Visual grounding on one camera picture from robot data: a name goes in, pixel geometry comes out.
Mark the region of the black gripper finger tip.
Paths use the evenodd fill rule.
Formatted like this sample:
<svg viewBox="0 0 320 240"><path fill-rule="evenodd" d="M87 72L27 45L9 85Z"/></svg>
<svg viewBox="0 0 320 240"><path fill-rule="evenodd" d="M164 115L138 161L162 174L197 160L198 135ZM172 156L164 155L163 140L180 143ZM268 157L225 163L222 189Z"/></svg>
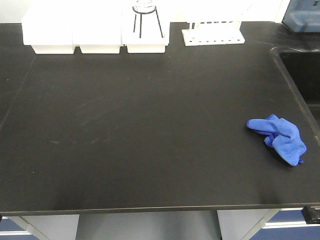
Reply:
<svg viewBox="0 0 320 240"><path fill-rule="evenodd" d="M306 224L320 224L320 207L305 205L301 213Z"/></svg>

